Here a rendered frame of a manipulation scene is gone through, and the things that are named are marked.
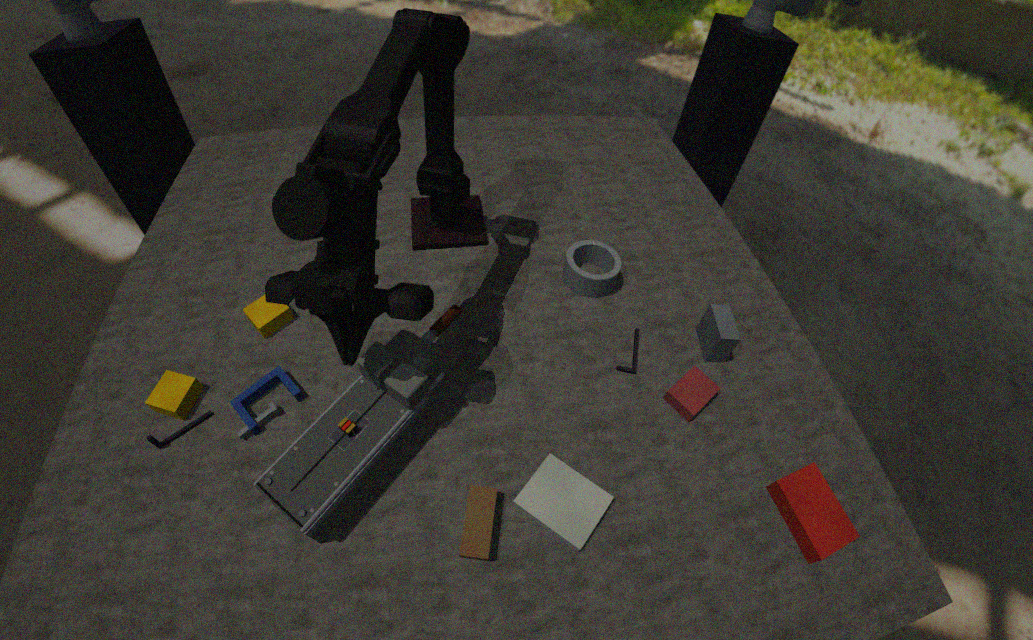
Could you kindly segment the yellow block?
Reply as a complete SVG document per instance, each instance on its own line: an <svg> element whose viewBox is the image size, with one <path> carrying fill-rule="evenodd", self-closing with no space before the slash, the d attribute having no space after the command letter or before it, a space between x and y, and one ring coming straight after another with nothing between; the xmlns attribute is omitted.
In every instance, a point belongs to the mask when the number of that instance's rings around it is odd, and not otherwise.
<svg viewBox="0 0 1033 640"><path fill-rule="evenodd" d="M264 339L294 319L292 311L287 305L267 302L267 296L262 296L242 310L252 326L255 326Z"/></svg>
<svg viewBox="0 0 1033 640"><path fill-rule="evenodd" d="M165 371L145 404L154 412L185 421L202 389L202 384L197 379Z"/></svg>

